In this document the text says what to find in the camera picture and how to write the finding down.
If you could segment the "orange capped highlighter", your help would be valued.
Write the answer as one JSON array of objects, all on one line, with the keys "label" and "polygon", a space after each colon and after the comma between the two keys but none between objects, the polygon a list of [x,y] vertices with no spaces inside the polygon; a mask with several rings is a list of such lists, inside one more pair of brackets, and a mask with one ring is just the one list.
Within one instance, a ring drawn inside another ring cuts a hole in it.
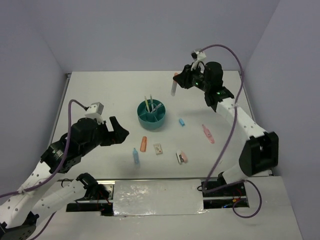
[{"label": "orange capped highlighter", "polygon": [[177,90],[177,82],[175,80],[172,81],[172,86],[171,86],[171,96],[175,96],[176,90]]}]

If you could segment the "yellow pen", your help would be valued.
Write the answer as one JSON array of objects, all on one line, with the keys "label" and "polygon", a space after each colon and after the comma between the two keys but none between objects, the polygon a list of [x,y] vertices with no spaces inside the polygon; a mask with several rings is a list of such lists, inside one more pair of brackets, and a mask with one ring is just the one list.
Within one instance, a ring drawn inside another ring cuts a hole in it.
[{"label": "yellow pen", "polygon": [[144,102],[145,102],[146,111],[150,113],[150,107],[149,107],[149,103],[146,96],[144,96]]}]

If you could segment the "blue cap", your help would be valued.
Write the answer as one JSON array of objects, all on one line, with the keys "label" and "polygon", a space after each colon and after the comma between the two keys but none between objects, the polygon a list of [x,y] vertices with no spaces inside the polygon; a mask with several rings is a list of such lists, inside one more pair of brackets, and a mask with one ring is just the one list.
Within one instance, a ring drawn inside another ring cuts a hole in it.
[{"label": "blue cap", "polygon": [[184,127],[185,126],[185,122],[180,118],[179,120],[179,123],[180,123],[180,125],[182,126],[182,127]]}]

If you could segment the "blue highlighter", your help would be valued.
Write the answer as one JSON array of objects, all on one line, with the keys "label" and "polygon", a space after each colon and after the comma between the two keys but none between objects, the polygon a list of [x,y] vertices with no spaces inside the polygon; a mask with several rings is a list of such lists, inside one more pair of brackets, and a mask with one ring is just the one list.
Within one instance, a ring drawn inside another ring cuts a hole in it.
[{"label": "blue highlighter", "polygon": [[140,158],[139,158],[139,153],[137,151],[136,148],[133,149],[132,151],[132,155],[133,155],[133,160],[134,160],[134,166],[138,169],[140,168]]}]

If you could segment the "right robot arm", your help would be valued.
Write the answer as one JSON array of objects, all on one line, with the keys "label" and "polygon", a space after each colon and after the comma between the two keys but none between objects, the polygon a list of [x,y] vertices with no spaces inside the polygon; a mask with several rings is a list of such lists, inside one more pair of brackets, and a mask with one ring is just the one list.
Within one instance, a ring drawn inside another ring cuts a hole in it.
[{"label": "right robot arm", "polygon": [[234,95],[224,86],[220,63],[208,62],[203,69],[187,64],[173,80],[183,89],[196,87],[202,90],[207,106],[225,118],[232,132],[239,131],[243,149],[235,164],[217,177],[217,190],[221,195],[230,195],[235,189],[234,183],[278,165],[278,135],[260,127],[238,106]]}]

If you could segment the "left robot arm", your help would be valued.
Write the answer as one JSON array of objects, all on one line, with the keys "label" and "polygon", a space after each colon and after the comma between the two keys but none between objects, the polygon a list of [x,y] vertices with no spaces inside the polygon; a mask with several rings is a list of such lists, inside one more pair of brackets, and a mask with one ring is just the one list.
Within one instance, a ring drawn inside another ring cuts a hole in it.
[{"label": "left robot arm", "polygon": [[34,171],[16,193],[0,207],[0,238],[26,240],[47,217],[52,217],[63,206],[78,199],[91,200],[98,195],[109,196],[108,191],[89,173],[81,173],[68,185],[44,197],[47,190],[81,162],[94,148],[122,144],[129,131],[116,117],[109,118],[113,130],[97,118],[81,118],[68,127],[58,141],[52,143],[40,157]]}]

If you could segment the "pink highlighter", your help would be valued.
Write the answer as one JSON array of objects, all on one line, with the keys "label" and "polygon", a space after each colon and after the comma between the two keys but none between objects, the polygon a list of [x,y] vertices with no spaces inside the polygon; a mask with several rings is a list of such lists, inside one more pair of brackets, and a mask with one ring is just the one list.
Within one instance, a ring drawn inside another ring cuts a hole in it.
[{"label": "pink highlighter", "polygon": [[203,124],[202,125],[202,128],[203,128],[203,132],[205,134],[205,136],[207,137],[208,141],[211,143],[211,144],[214,144],[215,143],[215,140],[210,132],[210,130]]}]

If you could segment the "purple pen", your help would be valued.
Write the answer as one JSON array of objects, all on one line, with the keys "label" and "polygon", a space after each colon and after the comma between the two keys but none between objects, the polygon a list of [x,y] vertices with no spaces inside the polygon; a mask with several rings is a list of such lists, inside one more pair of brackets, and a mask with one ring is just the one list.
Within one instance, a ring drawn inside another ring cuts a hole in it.
[{"label": "purple pen", "polygon": [[161,106],[162,106],[162,103],[159,103],[159,104],[151,111],[151,113],[155,113]]}]

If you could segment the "green white pen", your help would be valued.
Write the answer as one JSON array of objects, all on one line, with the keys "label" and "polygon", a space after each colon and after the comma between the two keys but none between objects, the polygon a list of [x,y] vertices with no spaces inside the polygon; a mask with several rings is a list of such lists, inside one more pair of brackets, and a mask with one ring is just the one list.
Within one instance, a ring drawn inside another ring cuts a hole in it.
[{"label": "green white pen", "polygon": [[151,113],[154,112],[154,103],[153,103],[153,98],[152,95],[150,94],[150,104],[151,104]]}]

